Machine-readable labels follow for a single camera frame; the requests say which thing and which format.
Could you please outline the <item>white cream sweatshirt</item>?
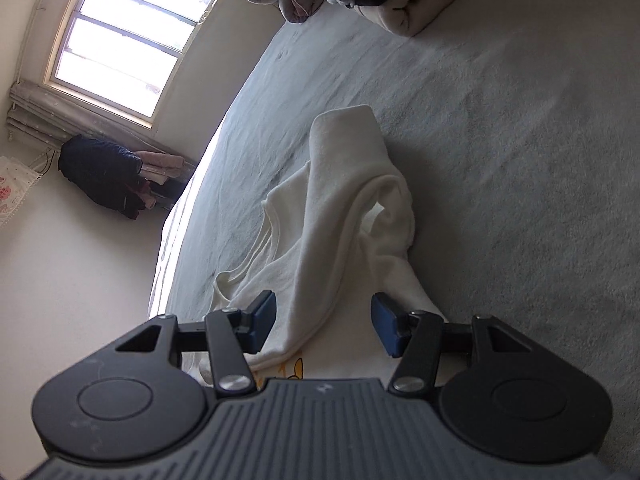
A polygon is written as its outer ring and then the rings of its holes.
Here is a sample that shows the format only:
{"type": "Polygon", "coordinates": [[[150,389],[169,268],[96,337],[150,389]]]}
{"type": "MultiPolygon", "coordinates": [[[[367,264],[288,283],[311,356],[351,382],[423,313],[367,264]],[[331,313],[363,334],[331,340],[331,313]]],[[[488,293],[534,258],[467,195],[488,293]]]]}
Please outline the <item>white cream sweatshirt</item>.
{"type": "Polygon", "coordinates": [[[371,107],[314,118],[308,162],[268,193],[253,246],[214,281],[216,310],[244,309],[266,289],[276,295],[276,322],[262,351],[246,358],[258,385],[269,378],[387,382],[396,362],[373,328],[373,295],[437,310],[408,261],[415,229],[408,184],[371,107]]]}

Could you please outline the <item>hanging dark clothes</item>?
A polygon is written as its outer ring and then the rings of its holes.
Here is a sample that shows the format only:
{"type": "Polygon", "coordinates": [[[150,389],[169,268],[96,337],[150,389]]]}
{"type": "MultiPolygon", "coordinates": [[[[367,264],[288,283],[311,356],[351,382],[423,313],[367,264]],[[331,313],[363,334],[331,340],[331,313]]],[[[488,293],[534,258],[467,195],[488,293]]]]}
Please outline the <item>hanging dark clothes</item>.
{"type": "Polygon", "coordinates": [[[73,136],[60,149],[58,170],[96,204],[134,220],[141,211],[174,206],[189,177],[183,157],[73,136]]]}

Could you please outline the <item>grey bed blanket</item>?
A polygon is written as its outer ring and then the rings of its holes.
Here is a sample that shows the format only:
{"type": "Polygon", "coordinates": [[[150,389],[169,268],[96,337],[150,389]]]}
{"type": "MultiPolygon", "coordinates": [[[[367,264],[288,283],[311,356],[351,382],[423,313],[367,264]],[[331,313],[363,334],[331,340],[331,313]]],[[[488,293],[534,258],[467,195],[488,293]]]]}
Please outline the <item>grey bed blanket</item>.
{"type": "Polygon", "coordinates": [[[168,224],[155,311],[212,304],[314,118],[369,105],[413,197],[409,259],[450,320],[498,316],[605,386],[602,458],[639,467],[639,0],[454,0],[394,36],[322,6],[285,25],[168,224]]]}

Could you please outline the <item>window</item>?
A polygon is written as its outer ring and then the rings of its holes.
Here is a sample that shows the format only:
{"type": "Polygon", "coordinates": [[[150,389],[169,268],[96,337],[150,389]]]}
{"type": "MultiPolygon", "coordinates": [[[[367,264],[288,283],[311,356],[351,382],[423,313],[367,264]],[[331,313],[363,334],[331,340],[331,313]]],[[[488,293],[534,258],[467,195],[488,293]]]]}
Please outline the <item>window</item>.
{"type": "Polygon", "coordinates": [[[218,1],[72,0],[48,79],[71,96],[149,128],[218,1]]]}

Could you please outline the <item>wall air conditioner cover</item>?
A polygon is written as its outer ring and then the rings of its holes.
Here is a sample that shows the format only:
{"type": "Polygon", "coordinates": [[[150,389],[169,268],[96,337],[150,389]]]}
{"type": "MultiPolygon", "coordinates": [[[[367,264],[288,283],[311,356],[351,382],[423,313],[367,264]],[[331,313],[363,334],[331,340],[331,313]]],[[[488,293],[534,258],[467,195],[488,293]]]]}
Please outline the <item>wall air conditioner cover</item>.
{"type": "Polygon", "coordinates": [[[5,226],[20,209],[29,190],[41,174],[15,158],[1,157],[0,226],[5,226]]]}

